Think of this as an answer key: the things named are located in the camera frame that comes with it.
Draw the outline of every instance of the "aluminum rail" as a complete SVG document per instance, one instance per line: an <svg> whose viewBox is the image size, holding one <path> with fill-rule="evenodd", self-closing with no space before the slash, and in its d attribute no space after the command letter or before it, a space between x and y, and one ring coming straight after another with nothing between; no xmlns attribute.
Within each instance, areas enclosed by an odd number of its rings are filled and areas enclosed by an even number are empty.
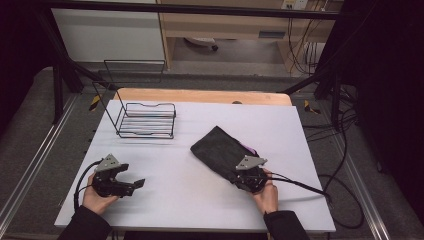
<svg viewBox="0 0 424 240"><path fill-rule="evenodd" d="M66 121L68 120L72 112L72 109L76 100L78 99L78 96L78 94L74 94L68 99L64 108L64 115L56 125L53 125L50 128L49 133L42 142L40 148L38 149L31 163L27 167L25 173L22 175L19 183L16 185L3 209L0 211L0 239L2 239L3 235L6 233L9 224L11 223L13 217L18 211L18 208L24 200L26 194L28 193L45 159L49 155L50 150L52 149L56 139L58 138L60 132L62 131Z"/></svg>

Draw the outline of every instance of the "black fabric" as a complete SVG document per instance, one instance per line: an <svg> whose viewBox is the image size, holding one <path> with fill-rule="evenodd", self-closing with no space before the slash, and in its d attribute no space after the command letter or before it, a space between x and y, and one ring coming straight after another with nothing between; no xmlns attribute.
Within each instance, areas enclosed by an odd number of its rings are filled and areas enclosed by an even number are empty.
<svg viewBox="0 0 424 240"><path fill-rule="evenodd" d="M80 206L58 240L104 240L112 231L101 216Z"/></svg>
<svg viewBox="0 0 424 240"><path fill-rule="evenodd" d="M258 157L256 151L248 150L218 126L191 146L190 150L210 169L229 181L237 176L236 166L244 156Z"/></svg>
<svg viewBox="0 0 424 240"><path fill-rule="evenodd" d="M264 221L274 240L309 240L293 211L266 213Z"/></svg>

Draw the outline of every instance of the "gray floor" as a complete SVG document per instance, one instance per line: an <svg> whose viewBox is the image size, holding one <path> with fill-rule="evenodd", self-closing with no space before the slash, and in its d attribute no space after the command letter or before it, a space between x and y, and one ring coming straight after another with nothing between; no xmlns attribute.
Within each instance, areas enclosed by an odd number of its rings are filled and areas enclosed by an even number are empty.
<svg viewBox="0 0 424 240"><path fill-rule="evenodd" d="M180 39L175 50L173 68L165 73L161 83L146 83L143 87L275 92L301 79L290 78L290 74L284 70L281 57L276 54L275 43L219 40L218 46L219 50L213 52ZM308 86L292 95L293 104L298 107L304 125L327 123L325 114L315 114L304 109L305 100L309 100L314 109L321 111L329 106L327 100L314 100L310 94L314 87ZM13 236L21 239L54 239L60 233L61 230L53 226L60 202L69 191L103 113L101 107L88 111L93 97L94 91L87 84L84 92L78 95L72 114L10 222L7 239ZM44 71L37 76L27 99L0 139L2 208L47 135L53 119L52 113L52 74ZM305 136L311 134L312 131L305 130ZM350 157L366 183L390 239L424 239L423 226L394 180L389 175L377 172L376 162L362 135L360 124L351 126L347 140ZM313 141L309 147L317 172L332 173L341 159L336 138ZM344 170L338 177L350 185ZM358 207L345 190L332 184L329 192L334 201L333 216L345 224L357 223L360 218ZM339 225L336 228L337 232L331 234L331 239L374 239L367 221L355 230Z"/></svg>

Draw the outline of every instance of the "wire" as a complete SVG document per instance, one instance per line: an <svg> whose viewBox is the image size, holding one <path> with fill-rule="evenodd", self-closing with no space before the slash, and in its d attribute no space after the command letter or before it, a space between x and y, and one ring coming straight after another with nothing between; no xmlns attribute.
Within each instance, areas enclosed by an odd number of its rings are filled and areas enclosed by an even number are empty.
<svg viewBox="0 0 424 240"><path fill-rule="evenodd" d="M94 162L94 163L92 163L92 164L90 164L85 170L84 170L84 172L82 173L82 175L81 175L81 177L80 177L80 179L79 179L79 181L78 181L78 184L77 184L77 187L75 188L75 193L74 193L74 210L75 211L77 211L78 210L78 208L79 208L79 193L81 192L81 190L82 189L80 189L80 186L81 186L81 182L82 182L82 180L83 180L83 178L84 178L84 176L87 174L87 172L88 172L88 170L90 170L90 168L92 168L93 166L95 166L95 165L99 165L100 163L102 162L102 160L100 160L100 161L96 161L96 162Z"/></svg>
<svg viewBox="0 0 424 240"><path fill-rule="evenodd" d="M273 180L273 181L275 180L275 181L282 181L282 182L291 183L291 184L294 184L294 185L299 186L301 188L307 189L309 191L312 191L312 192L321 194L321 195L323 195L328 200L329 203L332 202L331 196L328 193L326 193L325 191L323 191L323 190L316 189L314 187L308 186L308 185L306 185L304 183L301 183L301 182L293 181L293 180L289 179L288 177L285 177L285 176L280 175L280 174L277 174L277 173L272 173L271 172L271 173L268 173L268 174L277 175L280 178L275 178L275 177L260 177L260 176L242 176L242 178L247 178L247 179L266 179L266 180Z"/></svg>
<svg viewBox="0 0 424 240"><path fill-rule="evenodd" d="M351 98L351 99L354 99L347 91L345 92L345 93L347 93L347 95L349 96L349 98ZM325 184L325 186L324 186L324 188L323 188L323 191L324 192L326 192L327 193L327 190L328 190L328 187L329 187L329 185L330 185L330 183L332 182L332 181L336 181L337 183L339 183L343 188L345 188L346 189L346 191L352 196L352 198L355 200L355 202L357 203L357 205L359 206L359 210L360 210L360 214L361 214L361 219L360 219L360 221L359 221L359 223L358 224L355 224L355 225L348 225L348 224L344 224L344 223L342 223L342 222L340 222L339 220L337 220L336 218L334 218L333 216L332 216L332 218L333 218L333 220L334 220L334 222L335 223L337 223L338 225L340 225L340 226L342 226L342 227L344 227L344 228L348 228L348 229L357 229L357 228L359 228L359 227L361 227L362 226L362 224L364 223L364 219L365 219L365 215L364 215L364 212L363 212L363 209L362 209L362 206L361 206L361 204L360 204L360 202L359 202L359 200L358 200L358 198L355 196L355 194L347 187L347 185L346 184L344 184L340 179L338 179L337 177L336 177L336 175L338 174L338 172L340 171L340 169L342 168L342 166L344 165L344 162L346 161L346 156L347 156L347 147L348 147L348 144L347 144L347 137L346 137L346 130L347 129L349 129L350 128L350 126L353 124L353 123L355 123L356 121L357 121L357 115L356 115L356 113L354 113L354 114L350 114L350 115L348 115L348 113L349 112L351 112L351 111L353 111L354 110L354 107L351 107L351 108L349 108L348 110L346 110L346 111L344 111L343 113L342 113L342 116L341 116L341 119L340 120L338 120L338 123L339 123L339 125L341 126L341 131L340 132L338 132L338 133L335 133L335 134L331 134L331 135L327 135L327 136L324 136L324 137L321 137L321 138L318 138L318 139L313 139L313 140L310 140L310 141L316 141L316 140L319 140L319 139L323 139L323 138L326 138L326 137L329 137L329 136L334 136L334 135L336 135L336 134L342 134L342 138L343 138L343 141L344 141L344 149L343 149L343 156L342 156L342 160L340 161L340 163L338 164L338 166L337 166L337 168L336 168L336 170L333 172L333 174L331 174L331 175L329 175L329 174L319 174L318 176L319 177L327 177L327 178L329 178L329 180L326 182L326 184ZM334 126L332 125L332 124L322 124L322 125L305 125L305 126L303 126L303 128L305 128L305 129L323 129L322 131L320 131L320 132L318 132L318 133L315 133L315 134L312 134L312 135L310 135L308 138L310 138L310 137L312 137L312 136L315 136L315 135L318 135L318 134L321 134L321 133L324 133L324 132L327 132L327 131L329 131L329 130L333 130L334 129Z"/></svg>
<svg viewBox="0 0 424 240"><path fill-rule="evenodd" d="M339 220L337 220L334 216L332 216L334 222L336 222L337 224L339 224L340 226L344 227L344 228L348 228L348 229L358 229L359 227L362 226L362 224L364 224L365 221L365 214L364 214L364 210L362 209L361 203L359 202L358 198L355 196L355 194L349 189L349 187L343 183L340 179L328 175L328 174L319 174L318 177L327 177L330 179L333 179L334 181L336 181L337 183L339 183L351 196L352 198L355 200L356 204L358 205L358 208L360 210L361 213L361 219L359 220L359 223L355 224L355 225L347 225L344 223L341 223Z"/></svg>

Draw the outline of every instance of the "black cloth bag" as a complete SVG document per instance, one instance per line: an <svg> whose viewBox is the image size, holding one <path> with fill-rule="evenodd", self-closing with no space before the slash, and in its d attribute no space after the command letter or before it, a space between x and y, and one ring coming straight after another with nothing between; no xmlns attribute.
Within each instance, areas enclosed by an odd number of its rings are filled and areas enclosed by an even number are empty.
<svg viewBox="0 0 424 240"><path fill-rule="evenodd" d="M240 189L257 192L265 185L266 179L240 179L241 176L266 177L266 174L259 167L242 171L236 170L236 166L245 156L259 157L259 155L255 150L244 146L218 126L215 126L208 134L191 146L190 150L211 170L231 183L235 183Z"/></svg>

